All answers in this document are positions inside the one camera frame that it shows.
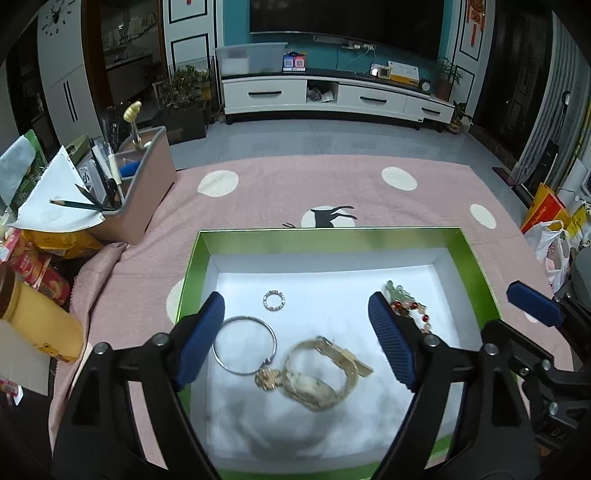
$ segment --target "white drawer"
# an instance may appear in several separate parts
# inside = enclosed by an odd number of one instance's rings
[[[406,101],[406,95],[351,85],[340,85],[337,96],[337,105],[339,106],[367,113],[375,111],[377,115],[402,113]]]
[[[226,109],[305,105],[306,80],[244,80],[223,84]]]
[[[404,115],[417,120],[428,118],[448,124],[452,121],[453,108],[421,98],[408,97],[404,107]]]

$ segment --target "tv stand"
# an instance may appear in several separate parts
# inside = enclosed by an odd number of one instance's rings
[[[329,102],[312,101],[307,89],[329,90]],[[264,113],[268,117],[349,118],[374,116],[413,122],[420,129],[426,119],[443,131],[452,120],[453,105],[420,89],[370,75],[340,70],[258,73],[222,79],[228,123]]]

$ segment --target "white polka dot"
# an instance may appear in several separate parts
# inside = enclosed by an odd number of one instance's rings
[[[525,317],[531,322],[531,323],[538,323],[538,320],[535,319],[534,317],[532,317],[529,313],[525,313]]]
[[[496,228],[496,220],[492,216],[492,213],[489,212],[486,208],[482,205],[478,205],[477,203],[472,203],[470,205],[470,213],[472,216],[486,228]]]
[[[398,190],[410,192],[417,188],[417,181],[407,171],[398,167],[388,167],[382,170],[382,178],[388,185]]]
[[[318,213],[312,212],[312,210],[332,210],[334,208],[335,207],[330,207],[330,206],[324,205],[324,206],[320,206],[320,207],[314,207],[314,208],[308,210],[304,214],[304,216],[301,218],[301,227],[302,228],[315,228],[315,227],[330,228],[330,226],[327,226],[327,225],[316,225],[317,215],[321,215],[322,219],[324,221],[330,222],[332,224],[332,226],[335,226],[335,227],[355,226],[355,219],[342,216],[342,215],[355,216],[355,210],[353,210],[353,209],[342,209],[341,208],[339,210],[335,210],[333,213],[327,212],[326,214],[322,214],[322,213],[318,214]]]
[[[166,315],[168,319],[175,324],[177,322],[178,304],[181,301],[181,292],[183,291],[184,278],[181,278],[178,283],[170,290],[166,298]]]
[[[197,191],[210,197],[223,197],[238,186],[238,175],[229,170],[216,170],[204,176]]]

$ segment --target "curtain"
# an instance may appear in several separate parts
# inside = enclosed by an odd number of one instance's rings
[[[583,126],[591,87],[591,69],[562,22],[556,14],[553,13],[552,17],[552,60],[548,83],[534,129],[512,176],[518,183],[526,182],[538,166],[548,140],[552,139],[560,145],[558,158],[550,175],[550,183],[555,183],[556,188],[570,164],[570,157]],[[566,90],[571,93],[570,105],[558,137],[562,95]]]

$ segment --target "pink rug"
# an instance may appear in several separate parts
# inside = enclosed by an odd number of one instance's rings
[[[311,212],[310,210],[333,210]],[[517,226],[471,168],[412,158],[319,155],[240,160],[179,172],[143,242],[111,245],[78,276],[72,312],[89,344],[144,343],[169,331],[199,230],[282,226],[460,226],[485,271],[503,319],[572,369],[567,342],[508,304],[509,283],[522,280],[552,295],[541,265]],[[50,411],[57,433],[76,365],[60,364]],[[163,465],[141,389],[132,392],[147,458]]]

